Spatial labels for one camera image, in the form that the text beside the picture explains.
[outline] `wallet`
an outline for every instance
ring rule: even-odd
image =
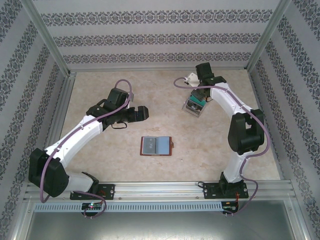
[[[141,137],[141,156],[171,156],[174,143],[170,136]]]

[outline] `patterned wallpaper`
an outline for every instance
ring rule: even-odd
[[[19,0],[0,2],[0,240],[25,191],[29,156],[48,138],[65,80]]]
[[[317,1],[292,1],[250,73],[311,239],[320,239],[319,15]]]
[[[244,67],[279,0],[35,0],[72,70]]]

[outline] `aluminum frame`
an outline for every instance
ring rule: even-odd
[[[112,182],[115,184],[114,200],[107,203],[163,203],[163,202],[227,202],[230,199],[204,199],[203,189],[197,181],[187,182]],[[280,200],[285,204],[286,212],[296,240],[309,240],[310,235],[304,222],[295,191],[290,180],[261,180],[259,191],[253,201]],[[246,182],[251,196],[255,184]],[[64,192],[55,198],[49,198],[49,203],[87,203],[87,200],[70,200],[70,192]],[[39,188],[32,183],[27,185],[22,200],[16,225],[11,240],[25,240],[31,224],[36,204],[40,203]]]
[[[245,69],[247,69],[248,73],[250,73],[255,67],[258,59],[260,58],[261,53],[264,51],[265,46],[267,45],[275,29],[277,28],[277,25],[279,24],[282,16],[284,15],[290,3],[291,3],[291,0],[279,1],[256,47],[253,50],[248,63],[245,66]]]
[[[60,70],[63,72],[63,74],[66,76],[69,74],[70,69],[68,68],[68,65],[60,53],[53,37],[51,36],[44,20],[42,19],[40,13],[38,12],[35,4],[33,3],[33,0],[21,0],[21,3],[28,13],[29,17],[31,18],[33,24],[37,28],[39,34],[41,35],[44,43],[47,45],[50,53],[52,54],[54,60],[58,64]]]

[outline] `beige floor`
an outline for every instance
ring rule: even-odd
[[[257,102],[246,70],[215,71],[252,108]],[[76,76],[62,135],[69,132],[89,107],[107,98],[119,79],[131,82],[134,106],[145,105],[149,118],[128,124],[127,129],[107,128],[74,157],[69,171],[86,171],[100,181],[214,181],[227,166],[230,120],[222,108],[210,102],[200,118],[182,111],[191,90],[173,86],[173,80],[189,71],[80,72]],[[125,83],[120,88],[128,91]],[[142,136],[172,136],[172,156],[140,156]],[[245,176],[256,180],[278,180],[271,150],[251,159]]]

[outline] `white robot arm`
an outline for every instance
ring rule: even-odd
[[[112,115],[99,118],[118,109],[125,104],[128,98],[129,94],[127,92],[113,88],[107,99],[103,99],[90,107],[83,119],[58,142],[45,150],[36,148],[30,155],[29,181],[40,187],[44,165],[48,158],[52,156],[44,178],[43,190],[46,193],[51,197],[57,197],[64,191],[96,194],[99,181],[95,177],[86,172],[66,172],[65,168],[83,146],[95,136],[101,134],[108,126],[112,126],[114,123],[140,122],[149,117],[149,111],[145,106],[139,106],[138,111],[135,111],[135,108],[129,107],[128,104],[126,108]]]
[[[218,191],[221,191],[222,194],[219,196],[222,198],[223,196],[234,196],[235,193],[244,189],[240,169],[246,157],[252,155],[264,143],[263,129],[244,108],[257,117],[262,124],[264,116],[260,109],[254,110],[242,102],[233,93],[223,77],[215,77],[209,63],[197,65],[196,72],[197,74],[191,73],[185,78],[186,84],[192,87],[202,87],[194,89],[191,95],[199,102],[211,97],[220,104],[231,120],[228,142],[233,152],[226,169],[221,174]]]

